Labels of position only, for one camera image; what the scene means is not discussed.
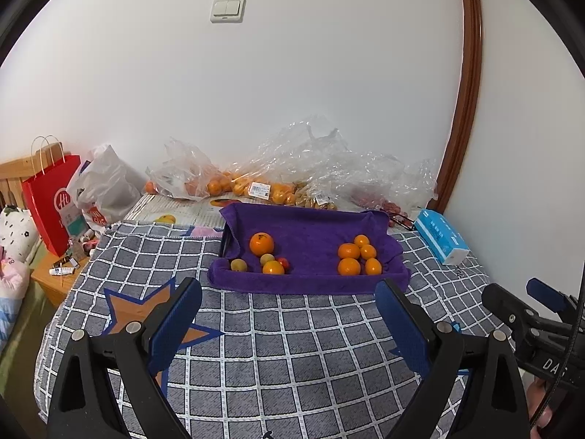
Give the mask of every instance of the green bed sheet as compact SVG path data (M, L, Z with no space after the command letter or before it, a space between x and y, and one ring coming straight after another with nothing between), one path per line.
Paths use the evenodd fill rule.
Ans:
M47 253L39 247L31 268ZM43 340L45 326L55 314L42 287L31 280L16 324L0 354L0 394L18 422L33 439L45 437L45 424L39 418L34 400L34 362Z

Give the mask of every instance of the wooden headboard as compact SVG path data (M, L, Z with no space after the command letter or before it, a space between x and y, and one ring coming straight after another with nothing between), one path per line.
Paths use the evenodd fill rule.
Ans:
M37 150L34 155L0 164L0 209L16 205L26 209L22 196L22 182L63 158L61 143L51 143Z

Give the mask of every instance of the box covered with purple cloth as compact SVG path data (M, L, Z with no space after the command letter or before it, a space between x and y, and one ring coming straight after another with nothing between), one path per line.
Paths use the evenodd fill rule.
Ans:
M394 280L406 290L410 271L403 264L402 247L387 232L388 216L380 211L349 213L321 209L233 203L220 213L231 236L223 258L210 267L209 280L220 289L269 294L371 294L376 283ZM275 258L287 258L286 275L262 274L260 260L249 250L250 238L265 232L274 239ZM337 274L337 248L365 234L377 250L380 275ZM232 259L241 258L248 272L230 269Z

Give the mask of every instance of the red paper bag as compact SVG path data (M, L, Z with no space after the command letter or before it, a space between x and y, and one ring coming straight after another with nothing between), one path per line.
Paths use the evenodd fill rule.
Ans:
M22 182L22 193L34 224L47 249L59 257L67 250L69 235L80 234L85 224L81 211L66 191L80 164L79 155L66 155Z

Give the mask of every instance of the green fruit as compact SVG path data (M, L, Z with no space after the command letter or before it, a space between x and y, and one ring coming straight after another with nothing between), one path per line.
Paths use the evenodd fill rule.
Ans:
M244 261L244 259L234 259L230 265L229 265L232 270L238 271L238 272L246 272L248 271L248 264L246 264L246 261Z
M264 267L264 264L266 264L270 260L274 260L274 256L272 254L264 254L260 258L260 265Z

